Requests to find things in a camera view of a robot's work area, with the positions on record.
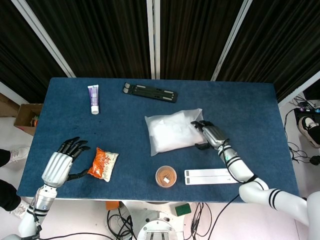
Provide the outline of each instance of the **white bag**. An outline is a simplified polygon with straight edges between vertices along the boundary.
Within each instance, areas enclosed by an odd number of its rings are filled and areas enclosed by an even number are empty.
[[[182,110],[172,115],[144,117],[150,138],[151,156],[207,141],[191,124],[203,120],[202,109]]]

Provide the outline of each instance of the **table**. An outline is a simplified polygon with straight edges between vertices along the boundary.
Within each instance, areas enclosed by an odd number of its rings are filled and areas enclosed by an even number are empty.
[[[176,103],[122,92],[124,83],[178,92]],[[87,86],[99,84],[98,115],[92,115]],[[145,116],[170,115],[202,108],[203,117],[219,126],[248,167],[270,188],[298,194],[291,157],[276,100],[269,83],[52,78],[18,194],[31,197],[43,185],[42,173],[52,153],[67,139],[88,140],[70,173],[92,165],[96,147],[119,153],[110,182],[91,175],[66,182],[58,198],[173,202],[228,202],[239,184],[185,185],[184,170],[224,168],[213,149],[186,147],[150,156]],[[169,189],[155,180],[157,169],[172,166],[177,181]]]

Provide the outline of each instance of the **orange snack bag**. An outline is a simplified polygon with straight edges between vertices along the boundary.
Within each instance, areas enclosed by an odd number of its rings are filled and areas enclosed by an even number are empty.
[[[118,155],[118,153],[103,151],[97,147],[96,155],[93,160],[92,167],[88,171],[88,174],[91,174],[98,179],[104,179],[106,182],[109,182]]]

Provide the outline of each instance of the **white shoe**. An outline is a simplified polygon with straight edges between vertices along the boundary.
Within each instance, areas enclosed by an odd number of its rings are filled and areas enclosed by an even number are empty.
[[[20,204],[15,208],[15,210],[11,211],[10,214],[13,214],[16,217],[23,219],[28,208],[29,208],[29,204],[26,203],[23,199],[21,199]]]
[[[29,150],[30,150],[30,147],[20,147],[18,149],[11,150],[10,151],[11,156],[8,164],[19,161],[21,159],[26,159],[28,156]]]
[[[320,149],[320,125],[314,122],[310,117],[303,116],[299,119],[298,130],[317,149]]]

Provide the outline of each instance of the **white cap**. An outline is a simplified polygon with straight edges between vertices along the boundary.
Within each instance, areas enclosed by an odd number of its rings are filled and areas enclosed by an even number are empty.
[[[91,113],[94,115],[98,114],[99,113],[99,106],[97,106],[97,105],[91,106]]]

